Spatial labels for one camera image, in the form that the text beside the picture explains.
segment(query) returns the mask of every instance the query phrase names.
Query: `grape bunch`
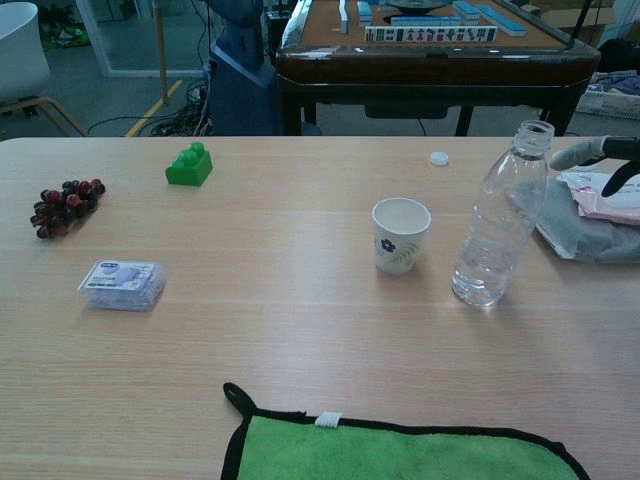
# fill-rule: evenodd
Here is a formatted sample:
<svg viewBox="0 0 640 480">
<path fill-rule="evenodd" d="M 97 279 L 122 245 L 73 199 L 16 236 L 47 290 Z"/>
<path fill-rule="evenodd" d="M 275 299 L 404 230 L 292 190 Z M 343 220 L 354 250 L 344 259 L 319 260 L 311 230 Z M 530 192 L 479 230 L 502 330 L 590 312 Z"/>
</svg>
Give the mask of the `grape bunch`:
<svg viewBox="0 0 640 480">
<path fill-rule="evenodd" d="M 42 201 L 33 206 L 35 215 L 31 217 L 31 225 L 38 227 L 36 230 L 38 238 L 66 235 L 74 219 L 82 218 L 98 208 L 98 196 L 105 191 L 102 181 L 94 178 L 90 182 L 78 180 L 64 182 L 62 191 L 40 192 Z"/>
</svg>

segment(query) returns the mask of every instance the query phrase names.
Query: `green lego block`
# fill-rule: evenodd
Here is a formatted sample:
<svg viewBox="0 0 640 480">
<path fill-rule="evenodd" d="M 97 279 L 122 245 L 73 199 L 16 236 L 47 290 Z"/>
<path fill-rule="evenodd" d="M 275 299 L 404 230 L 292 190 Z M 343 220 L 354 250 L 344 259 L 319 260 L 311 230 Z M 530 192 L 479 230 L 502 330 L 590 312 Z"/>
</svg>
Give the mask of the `green lego block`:
<svg viewBox="0 0 640 480">
<path fill-rule="evenodd" d="M 167 167 L 167 181 L 174 185 L 193 185 L 199 187 L 213 170 L 211 156 L 200 142 L 193 142 L 187 150 Z"/>
</svg>

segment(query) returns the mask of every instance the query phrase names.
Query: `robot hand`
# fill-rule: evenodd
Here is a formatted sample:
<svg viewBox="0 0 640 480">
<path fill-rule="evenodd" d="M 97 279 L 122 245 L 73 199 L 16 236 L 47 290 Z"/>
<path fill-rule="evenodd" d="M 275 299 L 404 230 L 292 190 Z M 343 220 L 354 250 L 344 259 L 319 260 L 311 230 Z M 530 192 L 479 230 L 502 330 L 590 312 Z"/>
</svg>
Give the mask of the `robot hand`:
<svg viewBox="0 0 640 480">
<path fill-rule="evenodd" d="M 553 155 L 551 168 L 566 170 L 577 165 L 587 167 L 605 158 L 629 160 L 609 179 L 602 190 L 603 197 L 610 197 L 634 175 L 640 173 L 640 137 L 596 137 Z"/>
</svg>

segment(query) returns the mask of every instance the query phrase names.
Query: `water bottle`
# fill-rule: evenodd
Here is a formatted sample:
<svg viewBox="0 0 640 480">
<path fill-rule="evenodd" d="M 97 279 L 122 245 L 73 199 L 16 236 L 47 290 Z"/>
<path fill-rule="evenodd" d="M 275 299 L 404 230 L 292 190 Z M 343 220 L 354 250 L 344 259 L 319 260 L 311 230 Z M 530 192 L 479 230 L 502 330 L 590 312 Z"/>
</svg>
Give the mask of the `water bottle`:
<svg viewBox="0 0 640 480">
<path fill-rule="evenodd" d="M 454 293 L 476 307 L 496 303 L 507 290 L 547 192 L 553 126 L 529 120 L 482 182 L 471 226 L 453 271 Z"/>
</svg>

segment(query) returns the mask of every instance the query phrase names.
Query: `green towel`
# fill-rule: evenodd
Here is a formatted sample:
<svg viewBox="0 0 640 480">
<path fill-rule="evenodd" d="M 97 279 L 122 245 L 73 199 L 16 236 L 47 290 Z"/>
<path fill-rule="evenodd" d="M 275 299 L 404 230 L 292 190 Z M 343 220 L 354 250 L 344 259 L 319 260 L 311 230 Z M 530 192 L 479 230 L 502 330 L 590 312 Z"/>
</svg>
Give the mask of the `green towel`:
<svg viewBox="0 0 640 480">
<path fill-rule="evenodd" d="M 262 410 L 239 387 L 244 415 L 222 479 L 588 480 L 562 444 L 511 429 L 402 427 L 341 419 L 319 427 L 302 412 Z"/>
<path fill-rule="evenodd" d="M 321 428 L 255 416 L 238 478 L 577 480 L 578 476 L 546 448 L 514 438 Z"/>
</svg>

